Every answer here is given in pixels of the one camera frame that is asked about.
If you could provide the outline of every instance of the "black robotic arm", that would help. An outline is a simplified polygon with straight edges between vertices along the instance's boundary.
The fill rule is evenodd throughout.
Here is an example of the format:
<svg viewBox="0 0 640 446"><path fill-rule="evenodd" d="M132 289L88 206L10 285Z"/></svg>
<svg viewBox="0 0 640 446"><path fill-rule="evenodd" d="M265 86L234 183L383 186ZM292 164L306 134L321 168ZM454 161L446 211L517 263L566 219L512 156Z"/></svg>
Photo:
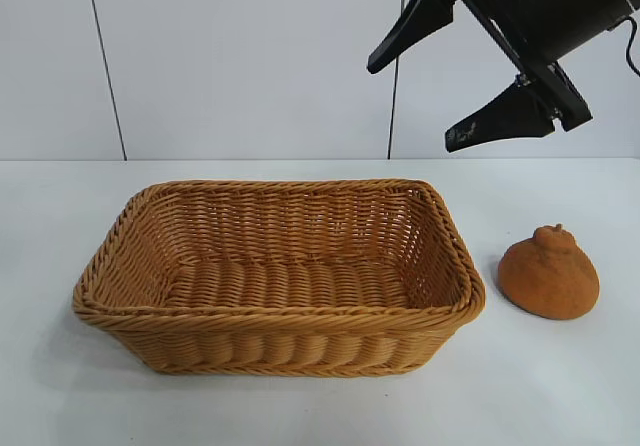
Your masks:
<svg viewBox="0 0 640 446"><path fill-rule="evenodd" d="M400 19L369 57L377 73L418 41L453 22L458 0L409 0ZM448 151L508 138L543 137L559 119L570 131L592 116L558 60L617 27L640 0L461 0L519 70L487 106L450 128Z"/></svg>

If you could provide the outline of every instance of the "orange object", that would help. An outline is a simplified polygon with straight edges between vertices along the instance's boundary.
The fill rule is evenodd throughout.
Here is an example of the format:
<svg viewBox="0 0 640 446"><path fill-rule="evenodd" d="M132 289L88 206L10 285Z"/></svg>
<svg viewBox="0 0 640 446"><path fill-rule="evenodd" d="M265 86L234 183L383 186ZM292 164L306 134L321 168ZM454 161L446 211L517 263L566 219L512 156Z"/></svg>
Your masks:
<svg viewBox="0 0 640 446"><path fill-rule="evenodd" d="M549 319L583 316L600 294L593 264L561 224L538 228L533 238L511 246L498 266L498 282L513 303Z"/></svg>
<svg viewBox="0 0 640 446"><path fill-rule="evenodd" d="M184 181L129 202L73 299L157 371L380 376L426 363L485 290L426 183Z"/></svg>

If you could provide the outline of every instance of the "white wall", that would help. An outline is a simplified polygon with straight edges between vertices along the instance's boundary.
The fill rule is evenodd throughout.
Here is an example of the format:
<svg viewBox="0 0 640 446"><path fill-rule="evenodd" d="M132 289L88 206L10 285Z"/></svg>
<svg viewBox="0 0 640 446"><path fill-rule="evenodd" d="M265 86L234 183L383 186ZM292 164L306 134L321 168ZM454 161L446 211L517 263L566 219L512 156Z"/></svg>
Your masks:
<svg viewBox="0 0 640 446"><path fill-rule="evenodd" d="M90 0L0 0L0 159L120 159Z"/></svg>
<svg viewBox="0 0 640 446"><path fill-rule="evenodd" d="M640 81L624 61L627 25L560 61L589 103L593 121L570 133L560 127L544 139L500 141L448 154L444 132L502 92L517 73L462 4L454 14L452 25L402 56L394 158L640 156Z"/></svg>
<svg viewBox="0 0 640 446"><path fill-rule="evenodd" d="M132 159L384 158L400 0L96 0ZM516 73L459 5L403 55L392 156L637 156L628 26L562 60L595 120L448 155L445 130ZM640 55L640 45L635 53ZM91 0L0 0L0 159L120 159Z"/></svg>
<svg viewBox="0 0 640 446"><path fill-rule="evenodd" d="M383 158L400 0L96 0L127 152Z"/></svg>

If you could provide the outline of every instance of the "wicker basket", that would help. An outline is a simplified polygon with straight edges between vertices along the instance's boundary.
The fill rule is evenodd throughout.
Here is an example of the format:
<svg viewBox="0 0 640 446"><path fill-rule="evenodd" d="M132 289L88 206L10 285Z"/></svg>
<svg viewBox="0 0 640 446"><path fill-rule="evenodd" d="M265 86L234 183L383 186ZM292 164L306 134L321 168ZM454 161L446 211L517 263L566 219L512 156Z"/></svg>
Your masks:
<svg viewBox="0 0 640 446"><path fill-rule="evenodd" d="M129 201L73 307L156 371L376 376L422 366L484 298L425 183L186 181Z"/></svg>

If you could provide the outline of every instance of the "orange fruit toy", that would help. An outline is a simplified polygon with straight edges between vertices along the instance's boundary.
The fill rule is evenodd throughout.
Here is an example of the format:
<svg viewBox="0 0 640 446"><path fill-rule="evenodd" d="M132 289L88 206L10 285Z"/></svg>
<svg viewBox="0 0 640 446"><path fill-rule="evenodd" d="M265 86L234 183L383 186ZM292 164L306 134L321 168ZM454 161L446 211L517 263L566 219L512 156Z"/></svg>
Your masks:
<svg viewBox="0 0 640 446"><path fill-rule="evenodd" d="M513 303L549 319L587 314L600 294L593 264L560 224L511 246L498 266L498 283Z"/></svg>

